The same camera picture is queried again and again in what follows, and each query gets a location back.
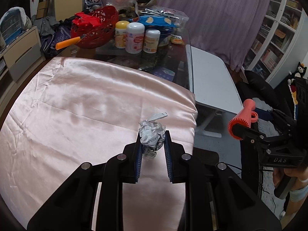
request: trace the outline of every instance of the silver bolt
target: silver bolt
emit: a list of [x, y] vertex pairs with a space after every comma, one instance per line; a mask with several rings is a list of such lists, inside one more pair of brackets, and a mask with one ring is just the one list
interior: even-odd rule
[[89, 169], [91, 167], [91, 164], [88, 162], [84, 162], [81, 164], [82, 169]]
[[117, 156], [117, 159], [120, 160], [120, 161], [125, 160], [125, 159], [126, 159], [126, 154], [119, 154], [119, 155]]
[[182, 159], [183, 160], [189, 160], [190, 159], [190, 154], [182, 154]]
[[223, 162], [221, 163], [218, 163], [217, 167], [220, 169], [220, 170], [225, 170], [227, 168], [227, 165], [224, 164]]

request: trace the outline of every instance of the black and white plush toy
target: black and white plush toy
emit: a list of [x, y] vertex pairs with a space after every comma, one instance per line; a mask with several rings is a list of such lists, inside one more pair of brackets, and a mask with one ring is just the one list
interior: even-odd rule
[[297, 69], [294, 73], [289, 72], [288, 84], [291, 85], [294, 82], [295, 77], [303, 77], [306, 73], [307, 67], [302, 63], [298, 63]]

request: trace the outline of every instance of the curtain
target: curtain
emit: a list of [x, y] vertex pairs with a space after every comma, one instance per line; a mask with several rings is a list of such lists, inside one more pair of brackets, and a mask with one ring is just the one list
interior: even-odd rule
[[262, 24], [270, 0], [160, 0], [183, 11], [191, 45], [220, 57], [239, 71]]

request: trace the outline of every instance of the white bookcase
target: white bookcase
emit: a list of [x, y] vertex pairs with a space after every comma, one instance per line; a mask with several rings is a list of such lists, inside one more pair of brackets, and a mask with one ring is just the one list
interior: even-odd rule
[[270, 0], [262, 26], [243, 65], [244, 69], [256, 72], [272, 87], [276, 87], [289, 71], [296, 69], [308, 50], [308, 17], [300, 4], [297, 8], [287, 5], [291, 1]]

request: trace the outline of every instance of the white folding table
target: white folding table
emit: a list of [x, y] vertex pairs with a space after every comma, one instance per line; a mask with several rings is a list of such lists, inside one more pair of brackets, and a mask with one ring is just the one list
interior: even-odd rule
[[210, 108], [210, 113], [196, 129], [196, 134], [221, 137], [220, 133], [204, 130], [215, 115], [220, 112], [239, 113], [243, 104], [224, 62], [217, 56], [191, 47], [192, 91], [196, 103]]

